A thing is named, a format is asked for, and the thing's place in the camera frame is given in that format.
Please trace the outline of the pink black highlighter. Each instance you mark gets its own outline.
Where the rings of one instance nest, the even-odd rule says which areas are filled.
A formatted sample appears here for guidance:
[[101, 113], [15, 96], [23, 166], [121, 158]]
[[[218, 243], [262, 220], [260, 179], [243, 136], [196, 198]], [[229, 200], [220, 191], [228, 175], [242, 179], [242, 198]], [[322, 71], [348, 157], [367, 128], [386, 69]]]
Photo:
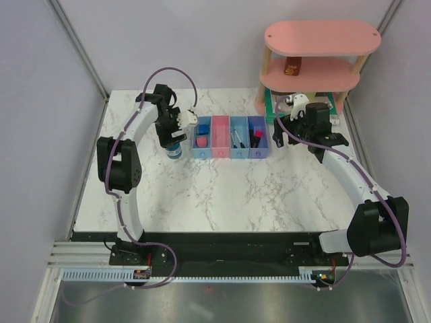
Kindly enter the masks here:
[[255, 131], [255, 134], [253, 135], [253, 138], [251, 141], [251, 147], [255, 149], [259, 148], [262, 137], [263, 137], [263, 131]]

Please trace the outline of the purple drawer bin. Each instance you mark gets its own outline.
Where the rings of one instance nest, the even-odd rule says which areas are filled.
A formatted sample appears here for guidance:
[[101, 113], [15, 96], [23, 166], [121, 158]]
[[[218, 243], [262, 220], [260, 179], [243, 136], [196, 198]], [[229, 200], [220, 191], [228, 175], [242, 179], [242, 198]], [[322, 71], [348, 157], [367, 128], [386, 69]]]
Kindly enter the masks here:
[[[248, 157], [250, 159], [265, 159], [269, 153], [269, 144], [267, 140], [267, 125], [263, 116], [248, 116], [248, 135], [250, 148]], [[260, 147], [255, 149], [251, 147], [251, 141], [255, 131], [263, 131], [263, 137], [260, 142]]]

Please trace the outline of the blue round tape dispenser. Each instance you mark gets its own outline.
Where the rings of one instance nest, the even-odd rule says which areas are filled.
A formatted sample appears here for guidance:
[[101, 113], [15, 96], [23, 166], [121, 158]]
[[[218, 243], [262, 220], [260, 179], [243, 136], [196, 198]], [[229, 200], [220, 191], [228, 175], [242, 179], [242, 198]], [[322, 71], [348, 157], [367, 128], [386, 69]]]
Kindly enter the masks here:
[[165, 148], [165, 150], [166, 150], [166, 155], [170, 159], [179, 159], [182, 155], [182, 147], [180, 143], [177, 143], [168, 148]]

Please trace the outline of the blue white eraser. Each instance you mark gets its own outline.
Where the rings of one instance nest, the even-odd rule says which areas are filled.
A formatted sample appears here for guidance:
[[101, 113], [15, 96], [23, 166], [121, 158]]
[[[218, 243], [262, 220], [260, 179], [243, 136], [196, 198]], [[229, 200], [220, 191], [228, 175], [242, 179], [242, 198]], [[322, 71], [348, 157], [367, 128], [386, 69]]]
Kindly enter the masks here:
[[198, 136], [206, 136], [210, 132], [210, 126], [208, 124], [200, 124], [197, 126], [196, 134]]

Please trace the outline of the black pen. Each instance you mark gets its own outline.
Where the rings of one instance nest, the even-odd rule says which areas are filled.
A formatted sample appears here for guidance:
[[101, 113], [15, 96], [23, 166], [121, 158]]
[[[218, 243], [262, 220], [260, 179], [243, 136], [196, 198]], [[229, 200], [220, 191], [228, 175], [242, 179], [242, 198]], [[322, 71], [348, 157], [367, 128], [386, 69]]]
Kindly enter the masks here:
[[234, 130], [234, 134], [236, 135], [236, 138], [238, 139], [238, 142], [239, 142], [239, 144], [240, 144], [240, 147], [241, 147], [242, 149], [245, 149], [245, 148], [246, 148], [246, 146], [245, 146], [245, 144], [243, 143], [242, 139], [240, 138], [240, 135], [239, 135], [239, 133], [238, 133], [238, 131], [237, 131], [236, 129]]

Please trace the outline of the pink eraser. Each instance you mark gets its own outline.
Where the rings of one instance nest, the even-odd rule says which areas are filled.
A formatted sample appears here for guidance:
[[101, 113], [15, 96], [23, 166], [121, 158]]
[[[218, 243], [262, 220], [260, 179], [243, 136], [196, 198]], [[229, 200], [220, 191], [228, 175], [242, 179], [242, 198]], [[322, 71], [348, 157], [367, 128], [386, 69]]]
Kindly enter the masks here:
[[208, 147], [208, 137], [207, 136], [198, 136], [196, 138], [196, 146], [200, 149]]

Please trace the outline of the light blue drawer bin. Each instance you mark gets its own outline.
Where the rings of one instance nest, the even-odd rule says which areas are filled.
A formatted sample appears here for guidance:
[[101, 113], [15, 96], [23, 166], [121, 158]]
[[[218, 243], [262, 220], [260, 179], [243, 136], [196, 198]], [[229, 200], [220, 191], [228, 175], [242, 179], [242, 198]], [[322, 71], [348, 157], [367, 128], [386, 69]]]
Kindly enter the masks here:
[[211, 159], [212, 117], [200, 116], [198, 125], [193, 128], [192, 153], [195, 159]]

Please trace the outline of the pink drawer bin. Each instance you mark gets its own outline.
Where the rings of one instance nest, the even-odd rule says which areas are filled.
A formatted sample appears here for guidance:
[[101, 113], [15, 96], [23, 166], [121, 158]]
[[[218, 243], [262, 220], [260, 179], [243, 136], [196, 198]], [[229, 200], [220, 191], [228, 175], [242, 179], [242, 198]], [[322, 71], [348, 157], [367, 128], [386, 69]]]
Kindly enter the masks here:
[[228, 115], [213, 116], [211, 127], [213, 158], [230, 158], [230, 117]]

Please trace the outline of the blue white pen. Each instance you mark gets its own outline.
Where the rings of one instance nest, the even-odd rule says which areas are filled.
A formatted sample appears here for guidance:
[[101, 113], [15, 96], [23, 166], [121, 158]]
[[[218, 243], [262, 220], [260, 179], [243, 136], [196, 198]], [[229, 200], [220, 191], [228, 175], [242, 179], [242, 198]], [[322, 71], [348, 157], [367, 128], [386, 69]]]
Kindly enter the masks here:
[[233, 132], [230, 132], [230, 138], [231, 138], [231, 142], [232, 142], [232, 147], [233, 147], [234, 149], [236, 149], [236, 148], [237, 148], [237, 146], [236, 146], [236, 143], [235, 143], [235, 139], [234, 139], [234, 134], [233, 134]]

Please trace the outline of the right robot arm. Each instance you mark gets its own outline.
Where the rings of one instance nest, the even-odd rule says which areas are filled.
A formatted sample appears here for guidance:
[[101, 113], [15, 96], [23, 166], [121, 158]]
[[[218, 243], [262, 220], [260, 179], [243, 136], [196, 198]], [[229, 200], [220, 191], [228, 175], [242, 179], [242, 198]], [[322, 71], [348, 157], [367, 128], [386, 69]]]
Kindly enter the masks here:
[[391, 268], [404, 265], [409, 205], [402, 196], [393, 197], [378, 185], [354, 157], [347, 139], [333, 132], [325, 104], [307, 104], [296, 118], [277, 115], [273, 140], [277, 147], [305, 145], [336, 177], [355, 208], [347, 228], [321, 233], [319, 242], [308, 248], [313, 263], [325, 264], [333, 253], [344, 252], [371, 256]]

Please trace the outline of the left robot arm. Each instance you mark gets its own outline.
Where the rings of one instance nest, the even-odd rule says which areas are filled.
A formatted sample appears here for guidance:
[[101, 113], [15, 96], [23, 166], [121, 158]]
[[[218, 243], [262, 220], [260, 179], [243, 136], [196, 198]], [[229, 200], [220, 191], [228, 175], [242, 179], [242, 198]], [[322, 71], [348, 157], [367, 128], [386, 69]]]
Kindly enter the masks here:
[[117, 136], [99, 137], [96, 144], [99, 181], [116, 205], [119, 240], [128, 242], [125, 258], [132, 264], [147, 259], [147, 247], [140, 244], [144, 229], [139, 219], [137, 186], [142, 167], [137, 147], [147, 130], [155, 126], [159, 144], [168, 153], [179, 153], [187, 135], [181, 129], [181, 111], [176, 107], [176, 94], [167, 85], [136, 97], [134, 110]]

